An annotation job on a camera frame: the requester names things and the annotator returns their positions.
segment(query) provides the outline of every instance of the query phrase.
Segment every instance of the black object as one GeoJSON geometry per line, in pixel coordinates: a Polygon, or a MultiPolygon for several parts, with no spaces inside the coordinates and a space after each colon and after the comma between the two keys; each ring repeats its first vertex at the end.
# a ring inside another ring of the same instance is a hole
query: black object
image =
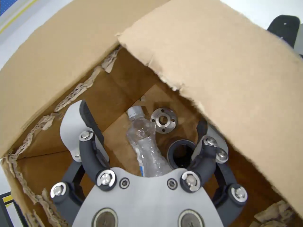
{"type": "Polygon", "coordinates": [[[187,168],[187,170],[193,171],[200,177],[201,186],[211,178],[216,170],[216,154],[218,149],[218,147],[204,145],[201,148],[200,154],[195,157],[187,168]]]}
{"type": "Polygon", "coordinates": [[[4,193],[4,194],[1,195],[1,198],[0,198],[0,222],[1,222],[1,227],[2,226],[3,227],[14,227],[14,225],[12,223],[12,220],[9,216],[9,213],[7,211],[7,208],[6,208],[6,205],[11,204],[11,203],[14,204],[22,225],[24,227],[28,227],[27,222],[26,222],[18,204],[16,204],[16,202],[13,199],[9,200],[7,202],[3,202],[3,198],[5,198],[7,196],[10,196],[10,195],[11,195],[10,192],[4,193]]]}
{"type": "Polygon", "coordinates": [[[292,48],[296,42],[300,19],[292,15],[279,15],[269,25],[267,31],[286,41],[292,48]]]}
{"type": "MultiPolygon", "coordinates": [[[[83,108],[84,114],[87,116],[87,118],[89,118],[91,114],[88,114],[85,111],[85,107],[83,108]]],[[[197,130],[198,129],[201,130],[200,133],[206,133],[207,124],[205,124],[205,122],[199,122],[197,130]]],[[[93,133],[91,139],[87,141],[80,141],[79,149],[82,163],[78,163],[76,161],[72,162],[62,179],[62,182],[66,185],[65,194],[61,196],[55,196],[53,198],[54,204],[56,205],[58,211],[70,225],[73,224],[85,199],[82,188],[80,186],[80,181],[84,173],[86,172],[90,179],[97,185],[98,175],[102,171],[109,169],[109,164],[104,159],[104,157],[98,158],[98,155],[101,155],[101,153],[98,153],[98,150],[96,149],[95,137],[96,135],[93,133]]],[[[216,163],[215,158],[217,150],[218,147],[203,145],[200,153],[188,167],[188,170],[195,172],[199,176],[201,186],[203,186],[205,182],[208,181],[212,174],[215,175],[219,184],[219,188],[216,190],[212,201],[218,211],[223,225],[228,226],[238,217],[246,202],[238,202],[233,197],[231,189],[237,189],[240,187],[240,185],[237,184],[232,171],[226,163],[216,163]]],[[[184,180],[180,179],[180,183],[181,187],[184,190],[191,192],[189,190],[189,187],[185,184],[184,180]]],[[[114,184],[112,187],[101,185],[99,188],[101,190],[108,191],[114,188],[115,185],[116,184],[114,184]]]]}
{"type": "Polygon", "coordinates": [[[95,122],[94,117],[92,116],[89,107],[87,106],[84,100],[80,103],[79,113],[86,126],[93,130],[98,140],[104,146],[104,136],[101,130],[99,129],[97,123],[95,122]]]}
{"type": "MultiPolygon", "coordinates": [[[[109,169],[109,163],[103,157],[103,155],[97,152],[96,144],[95,144],[95,134],[93,133],[93,137],[87,141],[79,142],[80,156],[82,160],[82,165],[84,170],[86,171],[89,178],[97,185],[97,177],[104,170],[109,169]]],[[[115,184],[111,187],[100,185],[98,186],[103,191],[112,190],[115,187],[115,184]]]]}
{"type": "Polygon", "coordinates": [[[219,188],[216,190],[212,202],[217,209],[221,221],[225,227],[230,225],[241,213],[245,202],[237,201],[231,193],[231,189],[240,188],[234,174],[226,163],[217,164],[214,173],[219,188]]]}
{"type": "Polygon", "coordinates": [[[208,124],[207,121],[202,118],[197,125],[197,133],[198,133],[198,141],[197,143],[200,142],[200,140],[202,139],[203,136],[205,136],[207,134],[208,131],[208,124]]]}
{"type": "Polygon", "coordinates": [[[85,199],[80,186],[84,173],[82,164],[73,160],[62,179],[62,182],[66,184],[65,194],[52,199],[60,214],[70,225],[73,224],[85,199]]]}
{"type": "Polygon", "coordinates": [[[185,168],[190,165],[196,145],[190,140],[177,140],[169,147],[167,161],[172,169],[185,168]]]}

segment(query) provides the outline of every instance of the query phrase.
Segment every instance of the crumpled plastic bottle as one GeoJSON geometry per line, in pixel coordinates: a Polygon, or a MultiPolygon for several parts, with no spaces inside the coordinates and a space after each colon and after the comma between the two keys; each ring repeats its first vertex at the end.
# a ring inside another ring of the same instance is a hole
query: crumpled plastic bottle
{"type": "Polygon", "coordinates": [[[127,138],[137,153],[142,176],[159,177],[171,172],[170,165],[156,144],[156,124],[145,119],[140,106],[129,108],[127,114],[132,122],[127,138]]]}

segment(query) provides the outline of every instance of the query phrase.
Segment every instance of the cardboard box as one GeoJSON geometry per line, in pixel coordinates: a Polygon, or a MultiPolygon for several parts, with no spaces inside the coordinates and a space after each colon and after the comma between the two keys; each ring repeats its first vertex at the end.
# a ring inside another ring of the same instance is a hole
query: cardboard box
{"type": "MultiPolygon", "coordinates": [[[[157,139],[163,154],[174,138],[197,140],[201,113],[302,215],[302,77],[285,42],[219,0],[74,0],[0,71],[0,155],[12,195],[32,226],[66,226],[48,194],[72,161],[62,117],[84,99],[112,167],[139,175],[125,136],[132,105],[148,117],[160,106],[177,113],[178,128],[157,139]]],[[[81,185],[85,195],[93,186],[88,177],[81,185]]]]}

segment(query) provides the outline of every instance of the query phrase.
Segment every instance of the metal washer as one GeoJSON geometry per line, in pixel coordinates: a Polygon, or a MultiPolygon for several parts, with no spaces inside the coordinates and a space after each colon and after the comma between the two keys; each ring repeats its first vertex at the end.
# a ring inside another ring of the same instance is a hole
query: metal washer
{"type": "Polygon", "coordinates": [[[156,123],[156,132],[161,134],[170,133],[172,130],[174,130],[177,125],[177,120],[178,119],[174,111],[166,107],[160,107],[156,109],[152,113],[150,119],[151,122],[156,123]],[[165,124],[160,123],[159,118],[161,116],[167,118],[167,123],[165,124]]]}

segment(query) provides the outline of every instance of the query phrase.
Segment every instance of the white bottle cap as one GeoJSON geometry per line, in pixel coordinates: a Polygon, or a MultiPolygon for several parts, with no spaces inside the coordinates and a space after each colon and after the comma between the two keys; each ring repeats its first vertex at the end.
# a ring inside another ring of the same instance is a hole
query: white bottle cap
{"type": "Polygon", "coordinates": [[[134,116],[140,116],[140,117],[144,117],[145,116],[145,114],[143,113],[142,107],[140,107],[140,106],[130,107],[127,110],[127,114],[129,116],[129,118],[132,118],[134,116]]]}

